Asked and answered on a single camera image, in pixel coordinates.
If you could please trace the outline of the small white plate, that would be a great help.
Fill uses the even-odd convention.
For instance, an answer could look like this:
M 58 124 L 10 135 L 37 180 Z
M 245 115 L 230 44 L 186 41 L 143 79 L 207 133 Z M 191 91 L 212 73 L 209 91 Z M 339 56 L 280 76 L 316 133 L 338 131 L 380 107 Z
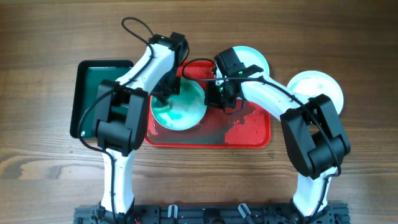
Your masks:
M 338 114 L 343 110 L 343 91 L 339 84 L 326 73 L 316 70 L 300 72 L 289 81 L 287 88 L 311 97 L 324 94 L 332 100 Z

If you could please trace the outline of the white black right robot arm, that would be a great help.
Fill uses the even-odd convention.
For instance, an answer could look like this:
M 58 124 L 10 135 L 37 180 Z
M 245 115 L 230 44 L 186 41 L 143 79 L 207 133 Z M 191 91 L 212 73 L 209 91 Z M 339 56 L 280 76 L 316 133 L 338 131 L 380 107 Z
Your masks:
M 280 121 L 288 157 L 298 172 L 293 210 L 303 222 L 324 215 L 332 178 L 351 144 L 340 120 L 344 97 L 339 84 L 316 70 L 298 73 L 287 86 L 258 65 L 241 65 L 233 73 L 213 67 L 209 83 L 221 100 L 240 97 Z

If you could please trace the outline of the large white plate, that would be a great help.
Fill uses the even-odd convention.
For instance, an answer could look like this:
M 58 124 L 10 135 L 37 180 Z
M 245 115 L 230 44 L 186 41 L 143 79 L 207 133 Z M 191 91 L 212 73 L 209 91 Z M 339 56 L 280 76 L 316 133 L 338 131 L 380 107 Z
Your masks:
M 248 47 L 248 46 L 235 46 L 235 47 L 231 47 L 231 48 L 233 48 L 235 50 L 238 58 L 246 66 L 246 68 L 250 67 L 251 65 L 257 65 L 258 67 L 263 69 L 263 72 L 267 76 L 270 76 L 269 64 L 268 64 L 267 60 L 265 59 L 265 57 L 263 56 L 263 54 L 261 54 L 259 51 L 257 51 L 256 49 L 254 49 L 252 47 Z M 216 74 L 217 78 L 222 77 L 217 66 L 216 66 L 215 74 Z

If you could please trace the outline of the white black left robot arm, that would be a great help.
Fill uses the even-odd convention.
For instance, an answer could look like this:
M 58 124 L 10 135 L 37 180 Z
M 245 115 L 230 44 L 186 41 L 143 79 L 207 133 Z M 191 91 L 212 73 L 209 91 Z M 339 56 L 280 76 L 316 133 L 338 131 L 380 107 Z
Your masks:
M 136 151 L 147 133 L 150 96 L 165 103 L 180 93 L 177 69 L 188 50 L 183 34 L 153 35 L 141 59 L 115 81 L 103 80 L 94 112 L 92 129 L 97 150 L 104 159 L 104 195 L 99 218 L 106 223 L 124 223 L 134 206 L 132 168 Z

